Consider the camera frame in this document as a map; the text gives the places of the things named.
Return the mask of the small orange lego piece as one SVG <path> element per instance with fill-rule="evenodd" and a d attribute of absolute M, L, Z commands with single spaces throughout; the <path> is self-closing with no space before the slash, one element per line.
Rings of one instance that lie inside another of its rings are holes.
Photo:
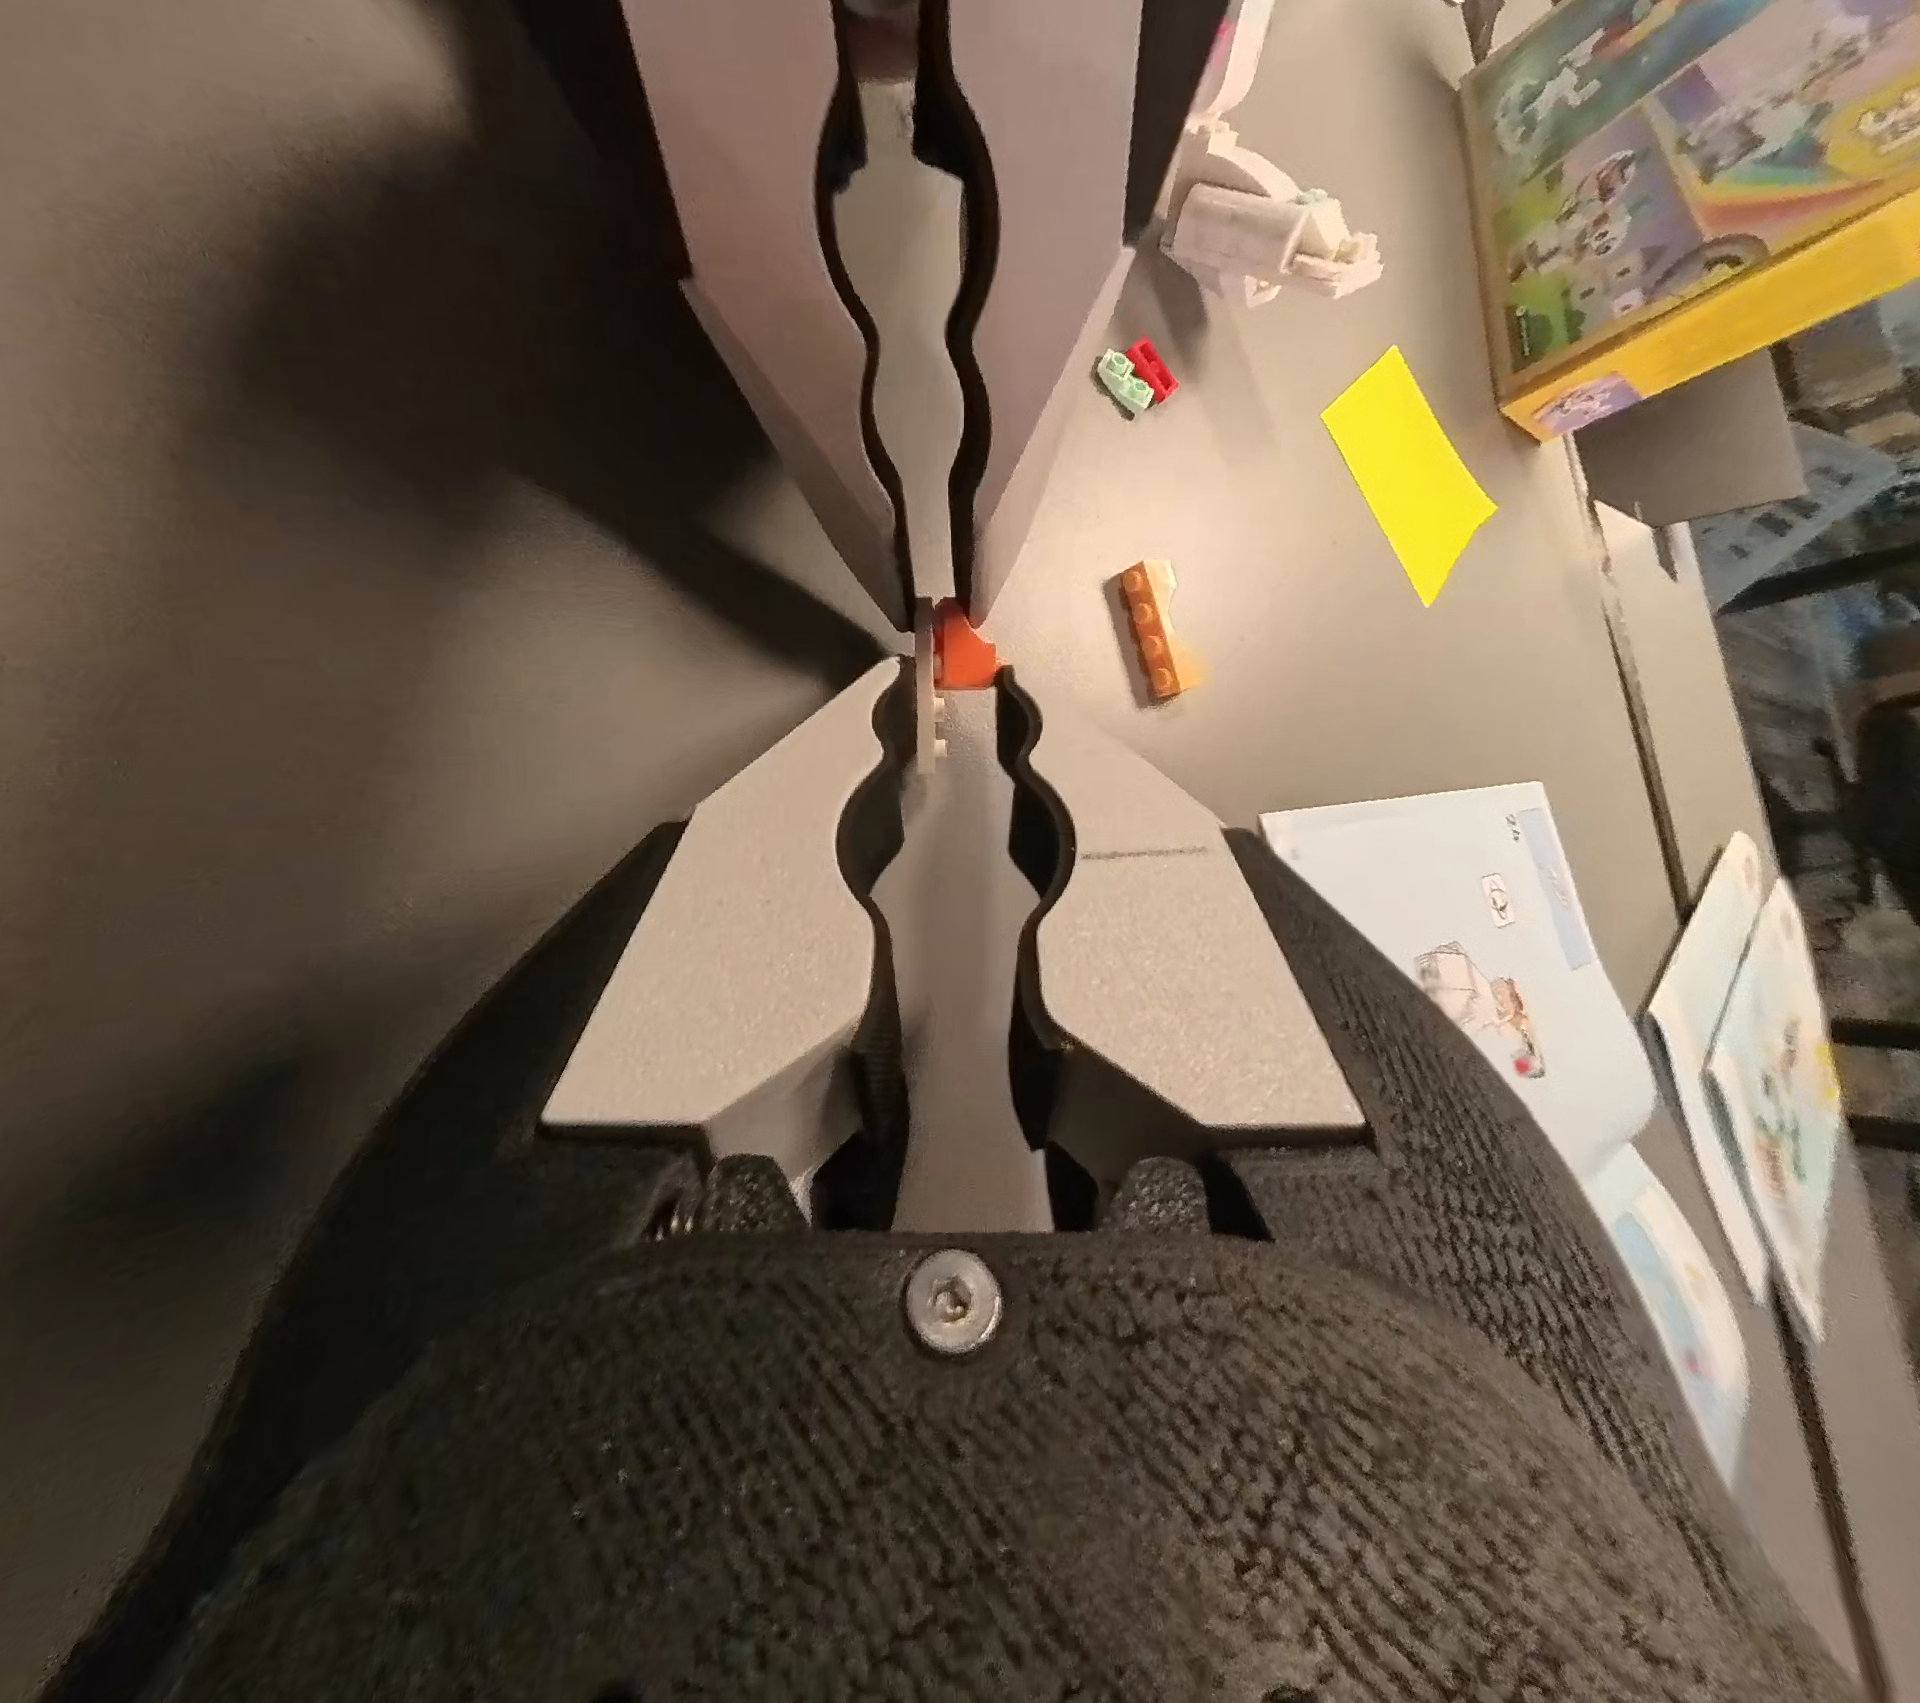
<path fill-rule="evenodd" d="M 956 598 L 933 608 L 929 644 L 932 686 L 940 696 L 984 692 L 996 686 L 1001 668 L 996 646 L 972 624 Z"/>

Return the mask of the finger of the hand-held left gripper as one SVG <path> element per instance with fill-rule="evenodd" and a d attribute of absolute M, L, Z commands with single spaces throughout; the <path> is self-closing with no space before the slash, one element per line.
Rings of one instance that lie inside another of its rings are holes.
<path fill-rule="evenodd" d="M 684 246 L 682 294 L 878 614 L 913 620 L 878 348 L 829 232 L 835 0 L 618 0 Z"/>
<path fill-rule="evenodd" d="M 956 106 L 964 276 L 948 358 L 956 596 L 988 616 L 1034 528 L 1065 422 L 1133 260 L 1125 238 L 1141 0 L 942 0 L 933 98 Z"/>

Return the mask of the closed lego instruction booklet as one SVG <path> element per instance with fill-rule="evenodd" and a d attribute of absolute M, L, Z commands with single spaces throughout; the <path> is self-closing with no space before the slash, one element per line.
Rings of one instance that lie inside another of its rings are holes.
<path fill-rule="evenodd" d="M 1844 1112 L 1811 946 L 1786 880 L 1773 882 L 1746 940 L 1707 1072 L 1771 1274 L 1818 1344 Z"/>

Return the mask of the yellow sticky note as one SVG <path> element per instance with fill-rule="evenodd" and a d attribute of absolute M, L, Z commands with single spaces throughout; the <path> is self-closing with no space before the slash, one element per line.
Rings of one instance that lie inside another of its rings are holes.
<path fill-rule="evenodd" d="M 1319 414 L 1424 608 L 1433 608 L 1498 504 L 1475 480 L 1404 352 L 1386 350 Z"/>

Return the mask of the white lego animal model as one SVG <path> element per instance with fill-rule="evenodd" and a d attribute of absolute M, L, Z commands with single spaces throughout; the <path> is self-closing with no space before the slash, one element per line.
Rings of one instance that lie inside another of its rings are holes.
<path fill-rule="evenodd" d="M 1164 186 L 1164 256 L 1203 292 L 1260 308 L 1283 290 L 1342 300 L 1381 276 L 1380 242 L 1340 202 L 1243 144 L 1250 96 L 1277 0 L 1228 0 Z"/>

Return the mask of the orange lego arch brick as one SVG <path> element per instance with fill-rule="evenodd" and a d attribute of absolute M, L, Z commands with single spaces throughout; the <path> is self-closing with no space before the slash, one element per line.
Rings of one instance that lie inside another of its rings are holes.
<path fill-rule="evenodd" d="M 1136 678 L 1144 708 L 1164 708 L 1208 680 L 1205 662 L 1177 634 L 1177 574 L 1165 560 L 1140 560 L 1107 582 L 1118 642 Z"/>

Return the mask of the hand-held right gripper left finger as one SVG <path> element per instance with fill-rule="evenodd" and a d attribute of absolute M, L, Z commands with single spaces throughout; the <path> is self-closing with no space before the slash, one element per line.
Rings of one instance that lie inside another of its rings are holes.
<path fill-rule="evenodd" d="M 768 1158 L 895 1210 L 909 1114 L 878 878 L 904 844 L 915 668 L 883 660 L 685 820 L 539 1112 L 572 1140 Z"/>

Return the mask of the colourful lego set box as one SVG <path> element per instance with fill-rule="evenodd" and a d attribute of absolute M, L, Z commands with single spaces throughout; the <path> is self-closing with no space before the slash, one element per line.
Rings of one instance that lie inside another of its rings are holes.
<path fill-rule="evenodd" d="M 1918 0 L 1562 0 L 1456 96 L 1537 440 L 1916 282 Z"/>

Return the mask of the open lego instruction booklet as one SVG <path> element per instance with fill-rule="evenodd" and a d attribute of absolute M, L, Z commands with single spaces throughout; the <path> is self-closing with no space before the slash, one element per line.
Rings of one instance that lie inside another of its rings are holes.
<path fill-rule="evenodd" d="M 1637 1140 L 1657 1080 L 1604 970 L 1546 790 L 1268 812 L 1260 832 L 1480 1050 L 1579 1182 L 1724 1481 L 1750 1365 L 1715 1262 Z"/>

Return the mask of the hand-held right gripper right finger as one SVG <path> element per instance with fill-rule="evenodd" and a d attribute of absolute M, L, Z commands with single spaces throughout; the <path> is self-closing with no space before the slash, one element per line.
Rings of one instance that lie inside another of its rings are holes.
<path fill-rule="evenodd" d="M 1009 1088 L 1079 1168 L 1360 1140 L 1365 1116 L 1229 830 L 1157 766 L 1001 668 L 996 756 L 1019 926 Z"/>

